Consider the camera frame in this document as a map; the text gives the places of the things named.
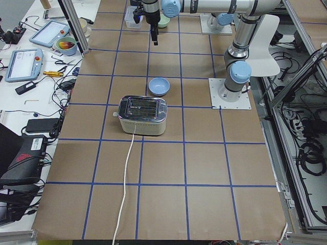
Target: bowl of fruit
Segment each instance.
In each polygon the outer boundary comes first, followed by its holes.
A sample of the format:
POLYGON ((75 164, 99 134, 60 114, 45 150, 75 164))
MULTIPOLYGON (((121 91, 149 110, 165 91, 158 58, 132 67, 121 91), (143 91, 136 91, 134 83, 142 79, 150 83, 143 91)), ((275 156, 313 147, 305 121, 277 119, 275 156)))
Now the bowl of fruit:
POLYGON ((73 37, 62 37, 56 41, 56 49, 62 54, 71 56, 77 51, 76 40, 73 37))

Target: gray floor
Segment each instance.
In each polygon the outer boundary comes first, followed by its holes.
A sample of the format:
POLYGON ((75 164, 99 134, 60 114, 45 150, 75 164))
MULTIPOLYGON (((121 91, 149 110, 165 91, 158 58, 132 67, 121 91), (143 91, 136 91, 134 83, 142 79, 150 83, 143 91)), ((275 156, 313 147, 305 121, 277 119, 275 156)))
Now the gray floor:
MULTIPOLYGON (((26 12, 29 10, 34 0, 0 0, 0 23, 4 31, 10 30, 18 25, 26 12)), ((0 49, 4 47, 4 43, 0 42, 0 49)))

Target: toaster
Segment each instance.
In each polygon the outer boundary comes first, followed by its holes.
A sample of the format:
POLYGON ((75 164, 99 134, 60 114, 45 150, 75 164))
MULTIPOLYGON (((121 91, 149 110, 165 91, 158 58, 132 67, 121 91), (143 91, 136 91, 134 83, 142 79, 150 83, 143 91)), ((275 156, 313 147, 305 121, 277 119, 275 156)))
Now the toaster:
POLYGON ((163 134, 166 117, 167 103, 161 98, 127 95, 119 103, 118 118, 126 133, 163 134))

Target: clear plastic container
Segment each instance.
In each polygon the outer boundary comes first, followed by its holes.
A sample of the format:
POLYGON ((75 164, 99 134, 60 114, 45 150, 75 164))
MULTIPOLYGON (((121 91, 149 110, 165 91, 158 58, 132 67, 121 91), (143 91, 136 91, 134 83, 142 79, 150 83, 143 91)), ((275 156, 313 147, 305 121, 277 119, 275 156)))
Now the clear plastic container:
POLYGON ((133 11, 136 9, 136 6, 128 6, 125 14, 125 23, 127 28, 140 29, 142 27, 143 16, 141 16, 139 23, 136 24, 134 21, 133 11))

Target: white power cord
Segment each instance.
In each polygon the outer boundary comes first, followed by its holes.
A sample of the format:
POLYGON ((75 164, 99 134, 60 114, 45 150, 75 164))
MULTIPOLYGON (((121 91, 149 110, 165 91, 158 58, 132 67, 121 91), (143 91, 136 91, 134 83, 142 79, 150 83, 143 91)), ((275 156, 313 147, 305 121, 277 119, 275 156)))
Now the white power cord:
POLYGON ((125 201, 125 197, 126 197, 126 172, 127 172, 127 163, 128 163, 129 155, 130 155, 131 150, 132 150, 133 143, 134 143, 134 134, 133 134, 133 137, 132 137, 132 142, 131 142, 131 145, 129 147, 127 158, 126 158, 126 162, 125 162, 125 169, 124 169, 124 196, 123 196, 121 208, 120 208, 119 214, 118 214, 118 221, 117 221, 116 230, 114 231, 114 235, 113 235, 113 239, 112 239, 112 245, 114 245, 114 241, 116 240, 116 235, 117 235, 117 231, 118 231, 118 228, 119 228, 119 222, 121 220, 121 214, 122 214, 123 205, 124 205, 124 201, 125 201))

